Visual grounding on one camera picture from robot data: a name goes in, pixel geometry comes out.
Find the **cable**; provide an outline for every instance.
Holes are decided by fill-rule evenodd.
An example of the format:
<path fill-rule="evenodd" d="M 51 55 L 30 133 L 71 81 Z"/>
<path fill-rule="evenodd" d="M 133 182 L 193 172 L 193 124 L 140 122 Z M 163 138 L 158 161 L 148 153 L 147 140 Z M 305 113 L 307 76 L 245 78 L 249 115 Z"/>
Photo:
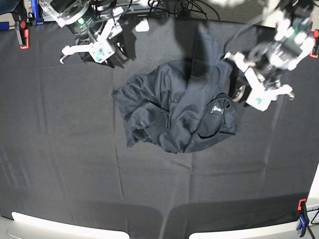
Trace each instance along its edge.
<path fill-rule="evenodd" d="M 204 10 L 203 10 L 198 4 L 196 4 L 195 2 L 193 2 L 193 0 L 192 0 L 192 1 L 186 0 L 186 1 L 187 1 L 187 3 L 192 4 L 192 5 L 195 6 L 198 10 L 200 10 L 200 13 L 206 14 L 206 13 L 204 12 Z"/>
<path fill-rule="evenodd" d="M 319 223 L 314 223 L 314 219 L 316 219 L 316 217 L 318 216 L 318 213 L 319 213 L 319 209 L 318 209 L 316 215 L 314 216 L 314 218 L 311 220 L 312 225 L 319 225 Z"/>
<path fill-rule="evenodd" d="M 210 9 L 212 9 L 216 13 L 216 15 L 218 17 L 218 20 L 220 21 L 220 16 L 219 16 L 218 12 L 211 5 L 209 5 L 208 3 L 204 2 L 203 0 L 193 0 L 193 1 L 199 1 L 199 2 L 202 2 L 203 4 L 207 5 Z"/>
<path fill-rule="evenodd" d="M 152 9 L 153 9 L 153 4 L 155 1 L 152 2 L 152 6 L 150 6 L 150 12 L 149 12 L 149 16 L 151 15 Z"/>
<path fill-rule="evenodd" d="M 120 13 L 120 14 L 113 15 L 113 12 L 111 12 L 111 16 L 110 16 L 110 17 L 102 18 L 102 19 L 100 19 L 100 20 L 95 21 L 94 24 L 92 24 L 92 25 L 89 26 L 88 31 L 90 31 L 90 30 L 91 30 L 91 27 L 92 27 L 93 25 L 97 24 L 97 23 L 105 22 L 105 21 L 110 20 L 111 18 L 114 19 L 115 17 L 122 16 L 122 15 L 126 14 L 126 13 L 130 10 L 130 8 L 131 8 L 131 6 L 132 6 L 132 3 L 133 3 L 133 0 L 130 0 L 129 5 L 128 5 L 128 6 L 126 7 L 126 9 L 125 9 L 122 13 Z"/>
<path fill-rule="evenodd" d="M 154 9 L 154 14 L 156 15 L 156 16 L 159 16 L 159 17 L 162 17 L 161 15 L 159 15 L 157 12 L 156 12 L 156 10 L 158 9 L 158 7 L 159 7 L 159 1 L 157 1 L 158 3 L 156 4 L 156 7 L 155 7 L 155 9 Z"/>
<path fill-rule="evenodd" d="M 251 19 L 251 20 L 250 20 L 247 24 L 245 24 L 243 27 L 241 27 L 233 37 L 229 38 L 229 39 L 226 41 L 225 46 L 224 46 L 224 52 L 227 52 L 227 51 L 226 51 L 226 47 L 227 47 L 227 45 L 228 45 L 230 42 L 236 40 L 236 38 L 237 38 L 241 33 L 243 33 L 244 31 L 248 30 L 249 28 L 251 28 L 254 24 L 257 24 L 258 22 L 260 22 L 260 21 L 263 20 L 264 18 L 266 18 L 266 17 L 270 16 L 271 14 L 273 14 L 273 13 L 275 12 L 275 10 L 276 10 L 277 8 L 279 8 L 279 6 L 280 6 L 280 5 L 278 5 L 278 6 L 275 7 L 272 11 L 270 11 L 270 12 L 268 12 L 268 13 L 266 13 L 266 14 L 260 14 L 259 16 L 257 16 L 257 17 L 255 17 L 255 18 Z"/>
<path fill-rule="evenodd" d="M 307 225 L 306 227 L 307 227 L 307 229 L 308 229 L 308 232 L 310 233 L 311 238 L 312 238 L 312 239 L 316 239 L 316 238 L 315 238 L 315 235 L 314 235 L 313 231 L 311 230 L 311 228 L 309 227 L 309 225 Z"/>
<path fill-rule="evenodd" d="M 191 11 L 193 11 L 193 7 L 194 7 L 194 4 L 191 5 L 191 9 L 190 9 Z"/>
<path fill-rule="evenodd" d="M 95 7 L 98 7 L 98 6 L 103 6 L 105 4 L 108 4 L 108 3 L 111 3 L 110 0 L 100 0 L 100 1 L 92 1 L 91 2 L 91 5 L 94 5 Z"/>
<path fill-rule="evenodd" d="M 193 9 L 188 9 L 188 12 L 198 12 L 198 13 L 204 14 L 205 18 L 208 19 L 207 13 L 205 13 L 204 10 L 202 10 L 201 7 L 199 7 L 198 5 L 193 4 L 192 2 L 190 4 L 192 5 L 192 8 L 193 8 L 193 6 L 195 6 L 197 8 L 200 8 L 200 11 L 193 10 Z"/>
<path fill-rule="evenodd" d="M 149 5 L 149 7 L 151 8 L 151 10 L 154 8 L 152 5 L 151 5 L 151 2 L 152 0 L 149 0 L 148 1 L 148 5 Z M 165 11 L 165 12 L 167 12 L 167 13 L 169 13 L 169 14 L 173 14 L 173 15 L 177 15 L 178 14 L 178 12 L 171 12 L 171 11 L 168 11 L 168 10 L 166 10 L 166 9 L 164 9 L 163 7 L 162 8 L 157 8 L 158 10 L 161 10 L 161 11 Z"/>

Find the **wrinkled fabric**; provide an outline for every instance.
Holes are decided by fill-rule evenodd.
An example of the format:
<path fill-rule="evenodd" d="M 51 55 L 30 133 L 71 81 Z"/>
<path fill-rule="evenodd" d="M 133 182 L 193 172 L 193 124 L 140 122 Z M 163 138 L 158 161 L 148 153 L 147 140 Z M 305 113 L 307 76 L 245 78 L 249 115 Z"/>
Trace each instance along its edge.
<path fill-rule="evenodd" d="M 193 60 L 171 61 L 113 92 L 127 136 L 172 153 L 197 152 L 234 135 L 237 115 L 222 93 L 231 66 L 220 45 L 198 33 Z"/>
<path fill-rule="evenodd" d="M 13 11 L 18 3 L 19 0 L 0 0 L 0 15 Z"/>

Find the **clamp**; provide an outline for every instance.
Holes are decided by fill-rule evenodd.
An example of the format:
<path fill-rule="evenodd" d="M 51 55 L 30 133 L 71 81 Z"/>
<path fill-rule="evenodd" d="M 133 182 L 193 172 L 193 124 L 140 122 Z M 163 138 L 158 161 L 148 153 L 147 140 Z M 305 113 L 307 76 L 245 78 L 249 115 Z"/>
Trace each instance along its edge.
<path fill-rule="evenodd" d="M 44 24 L 44 19 L 40 17 L 39 14 L 39 3 L 38 0 L 31 0 L 31 10 L 32 13 L 34 14 L 34 25 L 40 25 Z"/>
<path fill-rule="evenodd" d="M 303 238 L 306 234 L 306 230 L 308 229 L 312 239 L 316 239 L 311 228 L 309 227 L 309 218 L 308 218 L 308 214 L 307 214 L 307 208 L 306 208 L 306 199 L 300 199 L 299 203 L 298 203 L 298 211 L 300 211 L 299 214 L 299 225 L 297 227 L 297 231 L 299 231 L 300 229 L 301 231 L 301 235 L 300 237 Z"/>
<path fill-rule="evenodd" d="M 16 21 L 14 24 L 14 29 L 18 37 L 18 42 L 20 49 L 29 48 L 29 30 L 26 29 L 25 21 Z"/>
<path fill-rule="evenodd" d="M 313 58 L 318 58 L 318 54 L 319 54 L 319 30 L 314 30 L 313 34 L 314 34 L 315 46 L 314 46 L 312 52 L 309 54 L 309 56 L 311 56 Z"/>

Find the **white panel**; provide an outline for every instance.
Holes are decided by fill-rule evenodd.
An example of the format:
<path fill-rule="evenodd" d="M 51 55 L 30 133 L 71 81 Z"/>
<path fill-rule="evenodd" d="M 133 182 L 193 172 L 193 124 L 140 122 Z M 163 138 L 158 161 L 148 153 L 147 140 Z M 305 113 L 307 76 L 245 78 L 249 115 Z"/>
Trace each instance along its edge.
<path fill-rule="evenodd" d="M 125 232 L 85 228 L 70 224 L 57 223 L 40 218 L 30 217 L 16 212 L 12 213 L 12 217 L 18 223 L 27 224 L 32 227 L 38 227 L 53 232 L 66 233 L 97 239 L 130 239 L 130 236 Z"/>
<path fill-rule="evenodd" d="M 270 227 L 253 228 L 246 230 L 214 233 L 194 233 L 190 235 L 189 239 L 248 239 L 290 232 L 296 230 L 297 226 L 298 223 L 293 222 Z"/>
<path fill-rule="evenodd" d="M 311 205 L 319 205 L 319 165 L 316 171 L 315 178 L 313 180 L 313 184 L 310 188 L 306 205 L 307 207 Z"/>
<path fill-rule="evenodd" d="M 8 235 L 8 229 L 14 221 L 0 216 L 0 239 L 12 239 Z"/>
<path fill-rule="evenodd" d="M 92 237 L 49 231 L 16 221 L 12 221 L 6 235 L 6 239 L 92 239 Z"/>

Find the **table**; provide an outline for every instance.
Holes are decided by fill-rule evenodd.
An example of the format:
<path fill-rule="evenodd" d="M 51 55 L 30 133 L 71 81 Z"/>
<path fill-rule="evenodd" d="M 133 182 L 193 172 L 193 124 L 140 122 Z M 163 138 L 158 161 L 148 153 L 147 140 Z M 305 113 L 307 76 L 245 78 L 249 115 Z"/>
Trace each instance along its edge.
<path fill-rule="evenodd" d="M 14 31 L 0 32 L 0 215 L 119 230 L 133 239 L 296 221 L 319 160 L 317 59 L 284 75 L 293 102 L 280 97 L 266 112 L 238 104 L 237 135 L 207 150 L 126 148 L 112 91 L 135 74 L 191 57 L 199 20 L 149 23 L 149 32 L 133 30 L 136 59 L 124 69 L 77 56 L 61 65 L 61 49 L 74 37 L 57 24 L 31 28 L 23 51 Z M 221 45 L 241 26 L 203 23 Z M 273 34 L 254 26 L 229 49 L 249 51 Z"/>

